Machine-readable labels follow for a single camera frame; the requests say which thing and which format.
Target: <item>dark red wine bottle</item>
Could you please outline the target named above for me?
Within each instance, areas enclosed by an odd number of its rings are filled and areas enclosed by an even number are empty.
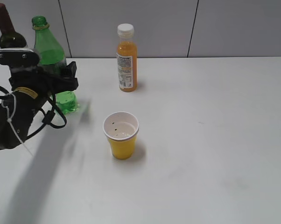
[[[0,48],[24,48],[27,46],[25,38],[17,33],[6,6],[0,3]]]

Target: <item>plastic bottle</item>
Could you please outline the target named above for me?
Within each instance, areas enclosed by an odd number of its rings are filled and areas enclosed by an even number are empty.
[[[124,92],[137,88],[137,47],[132,41],[134,28],[131,24],[118,26],[120,43],[117,50],[119,87]]]
[[[35,16],[32,19],[35,30],[35,49],[41,55],[40,64],[51,74],[60,75],[60,69],[67,65],[65,52],[52,32],[44,16]],[[74,112],[78,108],[77,99],[72,91],[56,94],[56,104],[64,114]]]

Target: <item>bottle top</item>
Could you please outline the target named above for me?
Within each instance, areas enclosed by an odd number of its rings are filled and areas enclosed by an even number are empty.
[[[33,17],[32,23],[33,23],[34,30],[46,29],[49,27],[49,24],[47,23],[46,18],[41,15]]]
[[[15,32],[6,6],[0,3],[0,31],[4,33]]]
[[[118,35],[119,37],[123,38],[130,38],[134,34],[134,28],[133,25],[128,23],[123,23],[118,25]]]

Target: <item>paper cup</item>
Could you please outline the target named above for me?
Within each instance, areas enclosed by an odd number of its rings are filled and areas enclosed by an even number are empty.
[[[115,158],[125,160],[133,154],[139,131],[139,122],[135,116],[127,112],[113,113],[105,119],[103,131]]]

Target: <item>cup rim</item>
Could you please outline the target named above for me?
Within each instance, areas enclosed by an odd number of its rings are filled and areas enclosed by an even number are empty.
[[[112,116],[112,115],[114,115],[114,114],[117,114],[117,113],[127,113],[127,114],[129,114],[129,115],[131,115],[131,116],[133,116],[133,117],[135,118],[135,120],[136,120],[136,122],[137,122],[137,128],[135,129],[135,131],[134,131],[134,133],[133,133],[132,135],[130,135],[130,136],[128,136],[128,137],[125,137],[125,138],[122,138],[122,139],[117,139],[117,138],[114,138],[114,137],[110,136],[109,134],[107,134],[107,132],[106,132],[105,129],[104,129],[104,124],[105,124],[106,120],[107,120],[110,116]],[[140,125],[139,125],[139,121],[138,121],[138,119],[136,118],[136,116],[134,116],[133,114],[131,114],[131,113],[129,113],[129,112],[126,112],[126,111],[114,112],[114,113],[108,115],[108,116],[105,118],[104,122],[103,122],[103,132],[104,132],[105,136],[108,137],[109,139],[114,140],[114,141],[127,141],[127,140],[133,138],[134,136],[136,136],[136,134],[139,132],[139,129],[140,129]]]

